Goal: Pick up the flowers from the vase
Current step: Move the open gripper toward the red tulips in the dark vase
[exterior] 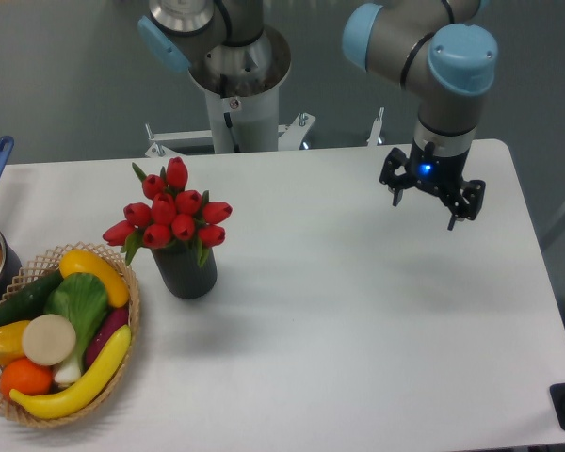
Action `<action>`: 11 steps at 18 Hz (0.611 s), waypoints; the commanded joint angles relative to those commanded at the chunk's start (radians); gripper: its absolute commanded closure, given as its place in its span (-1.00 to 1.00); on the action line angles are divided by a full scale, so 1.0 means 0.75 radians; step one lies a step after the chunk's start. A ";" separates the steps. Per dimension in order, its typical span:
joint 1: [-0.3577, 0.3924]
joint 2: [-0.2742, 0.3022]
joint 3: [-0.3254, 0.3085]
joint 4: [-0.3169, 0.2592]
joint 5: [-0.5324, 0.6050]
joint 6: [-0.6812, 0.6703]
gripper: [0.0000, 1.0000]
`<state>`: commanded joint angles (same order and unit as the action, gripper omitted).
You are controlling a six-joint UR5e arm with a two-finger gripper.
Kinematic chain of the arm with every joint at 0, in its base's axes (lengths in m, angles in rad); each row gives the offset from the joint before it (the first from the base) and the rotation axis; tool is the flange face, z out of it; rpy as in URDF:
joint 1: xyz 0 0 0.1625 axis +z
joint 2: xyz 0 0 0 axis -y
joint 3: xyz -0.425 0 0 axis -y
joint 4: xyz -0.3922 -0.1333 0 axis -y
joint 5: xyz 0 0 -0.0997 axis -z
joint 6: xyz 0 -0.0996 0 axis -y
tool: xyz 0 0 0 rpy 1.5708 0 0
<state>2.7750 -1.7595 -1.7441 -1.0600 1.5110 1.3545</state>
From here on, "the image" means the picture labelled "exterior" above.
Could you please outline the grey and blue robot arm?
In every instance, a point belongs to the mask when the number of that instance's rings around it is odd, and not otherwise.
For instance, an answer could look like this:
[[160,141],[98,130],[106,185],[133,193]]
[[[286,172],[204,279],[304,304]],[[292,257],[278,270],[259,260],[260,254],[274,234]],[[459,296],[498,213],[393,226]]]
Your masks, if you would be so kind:
[[[417,188],[438,198],[451,220],[473,220],[485,185],[463,169],[492,87],[498,48],[473,25],[479,1],[367,3],[345,25],[348,61],[419,98],[408,153],[392,149],[380,181],[395,197]],[[217,153],[276,151],[279,88],[291,67],[283,35],[260,1],[152,1],[137,30],[169,70],[203,91]]]

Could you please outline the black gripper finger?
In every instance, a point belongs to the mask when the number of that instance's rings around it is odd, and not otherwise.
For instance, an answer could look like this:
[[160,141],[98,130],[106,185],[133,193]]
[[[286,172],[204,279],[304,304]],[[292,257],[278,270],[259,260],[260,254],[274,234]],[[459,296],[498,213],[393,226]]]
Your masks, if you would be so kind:
[[392,206],[397,207],[402,199],[403,192],[411,187],[411,175],[407,172],[410,168],[408,156],[399,148],[394,147],[384,160],[379,176],[379,182],[388,186],[393,194]]
[[452,231],[457,222],[477,218],[484,201],[486,183],[483,180],[462,181],[444,198],[450,211],[447,230]]

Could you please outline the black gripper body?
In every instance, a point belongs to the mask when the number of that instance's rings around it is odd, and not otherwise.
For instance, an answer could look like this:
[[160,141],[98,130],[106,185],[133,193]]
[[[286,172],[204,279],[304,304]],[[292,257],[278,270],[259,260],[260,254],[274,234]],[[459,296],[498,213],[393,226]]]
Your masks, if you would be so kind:
[[410,174],[433,194],[458,195],[462,185],[468,153],[476,129],[458,135],[433,131],[422,122],[416,123],[410,156]]

